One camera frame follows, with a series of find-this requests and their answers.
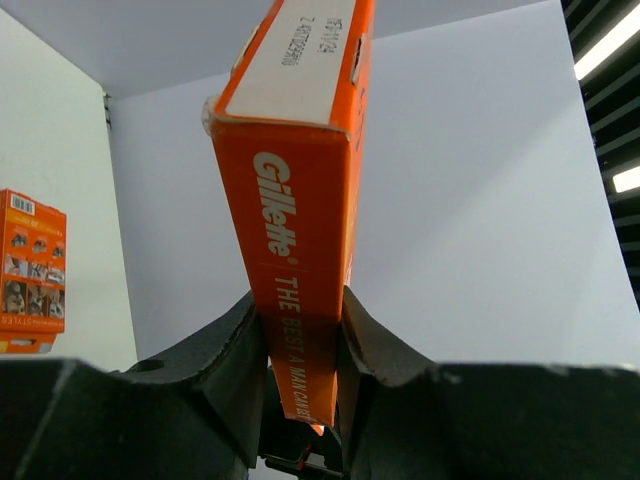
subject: orange product package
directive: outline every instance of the orange product package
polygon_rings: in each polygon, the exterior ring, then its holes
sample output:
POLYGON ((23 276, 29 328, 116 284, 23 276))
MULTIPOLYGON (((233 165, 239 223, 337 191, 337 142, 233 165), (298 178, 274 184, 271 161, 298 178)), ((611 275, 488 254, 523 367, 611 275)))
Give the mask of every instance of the orange product package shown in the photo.
POLYGON ((374 0, 277 0, 207 104, 287 418, 333 425, 374 0))
POLYGON ((0 190, 0 353, 45 353, 65 328, 67 217, 0 190))

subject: orange box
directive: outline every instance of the orange box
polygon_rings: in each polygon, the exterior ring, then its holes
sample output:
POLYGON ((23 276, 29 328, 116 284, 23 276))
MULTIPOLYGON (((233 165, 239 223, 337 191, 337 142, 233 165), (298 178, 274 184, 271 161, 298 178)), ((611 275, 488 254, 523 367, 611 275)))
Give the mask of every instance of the orange box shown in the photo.
POLYGON ((333 425, 374 0, 278 0, 205 112, 285 415, 333 425))
POLYGON ((67 217, 0 190, 0 353, 48 352, 64 332, 67 217))

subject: ceiling light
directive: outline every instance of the ceiling light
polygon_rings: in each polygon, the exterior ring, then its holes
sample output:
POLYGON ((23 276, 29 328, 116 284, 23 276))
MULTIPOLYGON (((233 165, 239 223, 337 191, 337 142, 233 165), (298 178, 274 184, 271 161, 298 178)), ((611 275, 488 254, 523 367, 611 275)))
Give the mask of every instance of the ceiling light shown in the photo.
POLYGON ((576 63, 575 71, 578 80, 589 75, 594 68, 604 62, 609 55, 620 48, 627 40, 640 30, 640 4, 611 29, 602 40, 594 45, 576 63))
POLYGON ((614 175, 613 186, 618 193, 640 187, 640 167, 630 168, 626 172, 614 175))

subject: white backdrop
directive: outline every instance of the white backdrop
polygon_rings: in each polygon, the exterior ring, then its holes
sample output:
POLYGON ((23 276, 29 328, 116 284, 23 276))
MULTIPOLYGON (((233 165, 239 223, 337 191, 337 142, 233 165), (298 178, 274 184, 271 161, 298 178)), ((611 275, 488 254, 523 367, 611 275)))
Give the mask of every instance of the white backdrop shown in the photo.
POLYGON ((66 332, 46 358, 129 368, 136 352, 102 88, 2 10, 0 45, 0 189, 67 214, 66 332))
MULTIPOLYGON (((120 100, 114 171, 138 354, 248 289, 204 99, 120 100)), ((435 360, 640 364, 558 2, 374 42, 353 289, 435 360)))
MULTIPOLYGON (((384 37, 539 1, 378 0, 374 33, 384 37)), ((0 0, 116 98, 228 71, 271 3, 0 0)))

